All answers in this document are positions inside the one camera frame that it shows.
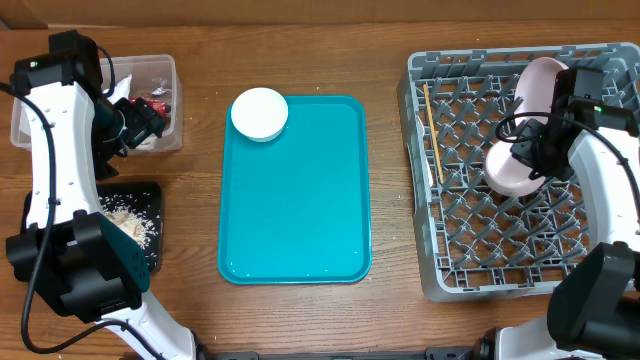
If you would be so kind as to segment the red snack wrapper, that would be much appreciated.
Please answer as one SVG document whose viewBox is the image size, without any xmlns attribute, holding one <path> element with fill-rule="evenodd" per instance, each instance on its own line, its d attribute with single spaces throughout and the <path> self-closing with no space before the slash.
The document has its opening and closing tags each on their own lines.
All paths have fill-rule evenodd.
<svg viewBox="0 0 640 360">
<path fill-rule="evenodd" d="M 130 102 L 143 117 L 150 117 L 151 111 L 163 117 L 166 121 L 171 119 L 171 104 L 155 98 L 131 97 Z"/>
</svg>

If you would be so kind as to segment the white napkin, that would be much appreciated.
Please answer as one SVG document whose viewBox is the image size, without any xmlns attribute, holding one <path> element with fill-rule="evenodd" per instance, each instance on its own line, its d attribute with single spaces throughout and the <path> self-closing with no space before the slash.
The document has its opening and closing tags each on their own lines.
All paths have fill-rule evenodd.
<svg viewBox="0 0 640 360">
<path fill-rule="evenodd" d="M 128 97 L 131 93 L 131 83 L 133 76 L 129 74 L 120 80 L 114 87 L 114 92 L 108 97 L 111 104 L 115 104 L 121 98 Z M 151 134 L 140 145 L 136 147 L 137 151 L 151 151 L 156 143 L 158 137 L 155 134 Z"/>
</svg>

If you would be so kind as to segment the pink bowl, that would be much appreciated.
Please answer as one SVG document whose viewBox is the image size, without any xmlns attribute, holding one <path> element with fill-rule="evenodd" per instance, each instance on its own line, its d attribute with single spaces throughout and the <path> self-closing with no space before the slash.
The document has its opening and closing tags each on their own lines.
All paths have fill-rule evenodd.
<svg viewBox="0 0 640 360">
<path fill-rule="evenodd" d="M 496 142 L 488 151 L 483 165 L 484 180 L 489 187 L 504 196 L 526 196 L 539 189 L 545 178 L 531 180 L 532 169 L 523 165 L 511 154 L 511 144 Z"/>
</svg>

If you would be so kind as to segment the white round plate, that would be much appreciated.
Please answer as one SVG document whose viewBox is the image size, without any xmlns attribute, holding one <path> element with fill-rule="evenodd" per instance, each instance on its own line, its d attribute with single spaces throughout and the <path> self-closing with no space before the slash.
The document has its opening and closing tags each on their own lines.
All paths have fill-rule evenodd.
<svg viewBox="0 0 640 360">
<path fill-rule="evenodd" d="M 515 90 L 515 97 L 522 103 L 515 113 L 550 113 L 556 75 L 568 66 L 550 57 L 533 60 L 522 72 Z"/>
</svg>

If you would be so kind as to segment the food scraps pile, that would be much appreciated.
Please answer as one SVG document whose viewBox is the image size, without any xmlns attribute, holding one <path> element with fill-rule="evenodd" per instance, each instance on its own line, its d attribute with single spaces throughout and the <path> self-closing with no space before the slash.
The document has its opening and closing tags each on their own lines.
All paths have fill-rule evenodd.
<svg viewBox="0 0 640 360">
<path fill-rule="evenodd" d="M 99 197 L 104 215 L 131 237 L 142 250 L 151 247 L 152 237 L 158 234 L 153 224 L 151 206 L 144 205 L 132 194 L 113 194 Z"/>
</svg>

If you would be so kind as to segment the wooden chopstick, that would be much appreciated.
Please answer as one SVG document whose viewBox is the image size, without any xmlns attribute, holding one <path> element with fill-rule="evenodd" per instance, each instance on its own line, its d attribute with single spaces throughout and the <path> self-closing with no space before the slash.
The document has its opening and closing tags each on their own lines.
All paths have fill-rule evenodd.
<svg viewBox="0 0 640 360">
<path fill-rule="evenodd" d="M 437 170 L 437 179 L 438 179 L 438 183 L 441 185 L 442 181 L 443 181 L 443 172 L 442 172 L 442 166 L 441 166 L 441 162 L 440 162 L 440 152 L 439 152 L 439 144 L 437 141 L 437 134 L 436 134 L 436 128 L 435 128 L 435 122 L 434 122 L 434 118 L 433 118 L 433 112 L 432 112 L 432 107 L 431 107 L 431 100 L 430 100 L 430 93 L 429 93 L 429 87 L 427 82 L 425 82 L 423 84 L 423 93 L 424 93 L 424 97 L 425 97 L 425 108 L 426 108 L 426 116 L 427 116 L 427 120 L 429 122 L 429 128 L 430 128 L 430 137 L 431 137 L 431 146 L 433 148 L 433 152 L 434 152 L 434 159 L 435 159 L 435 163 L 436 163 L 436 170 Z"/>
</svg>

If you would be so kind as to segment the white bowl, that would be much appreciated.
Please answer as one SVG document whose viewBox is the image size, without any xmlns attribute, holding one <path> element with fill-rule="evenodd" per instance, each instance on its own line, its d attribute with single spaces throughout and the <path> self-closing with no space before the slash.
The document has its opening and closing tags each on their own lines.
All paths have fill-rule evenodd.
<svg viewBox="0 0 640 360">
<path fill-rule="evenodd" d="M 271 88 L 251 88 L 241 93 L 231 105 L 231 122 L 246 138 L 268 142 L 284 130 L 288 119 L 285 98 Z"/>
</svg>

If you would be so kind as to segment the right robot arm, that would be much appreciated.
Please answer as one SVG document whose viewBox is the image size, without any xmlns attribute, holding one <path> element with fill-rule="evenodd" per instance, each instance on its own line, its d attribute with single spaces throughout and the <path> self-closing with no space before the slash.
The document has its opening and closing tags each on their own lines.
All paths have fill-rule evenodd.
<svg viewBox="0 0 640 360">
<path fill-rule="evenodd" d="M 524 196 L 544 179 L 575 176 L 590 251 L 554 289 L 545 316 L 487 332 L 475 359 L 636 359 L 639 302 L 639 125 L 602 98 L 605 74 L 551 58 L 532 62 L 516 86 L 522 103 L 500 121 L 484 163 L 490 188 Z"/>
</svg>

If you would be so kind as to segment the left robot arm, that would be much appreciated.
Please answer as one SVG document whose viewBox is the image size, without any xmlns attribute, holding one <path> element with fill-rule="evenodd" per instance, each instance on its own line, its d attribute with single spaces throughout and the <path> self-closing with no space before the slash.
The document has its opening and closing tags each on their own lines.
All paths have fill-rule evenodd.
<svg viewBox="0 0 640 360">
<path fill-rule="evenodd" d="M 115 98 L 104 79 L 108 52 L 74 30 L 53 34 L 46 54 L 16 62 L 1 87 L 28 117 L 32 193 L 22 230 L 6 241 L 27 297 L 88 333 L 108 329 L 144 359 L 202 359 L 195 333 L 180 325 L 150 289 L 145 255 L 103 213 L 97 184 L 166 119 L 144 99 Z"/>
</svg>

